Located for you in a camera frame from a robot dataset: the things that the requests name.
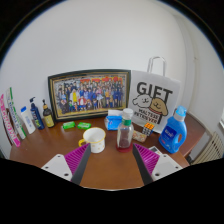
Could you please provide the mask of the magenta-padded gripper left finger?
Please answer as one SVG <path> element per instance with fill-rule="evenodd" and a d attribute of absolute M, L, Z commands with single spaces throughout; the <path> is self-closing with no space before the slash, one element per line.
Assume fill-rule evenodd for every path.
<path fill-rule="evenodd" d="M 56 154 L 42 169 L 79 185 L 90 154 L 90 145 L 86 144 L 66 155 Z"/>

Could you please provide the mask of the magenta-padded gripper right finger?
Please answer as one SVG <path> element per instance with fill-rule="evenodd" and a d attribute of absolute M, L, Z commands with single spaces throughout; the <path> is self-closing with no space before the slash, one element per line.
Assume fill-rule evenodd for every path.
<path fill-rule="evenodd" d="M 133 155 L 145 185 L 182 169 L 168 154 L 161 153 L 156 146 L 146 148 L 134 143 Z"/>

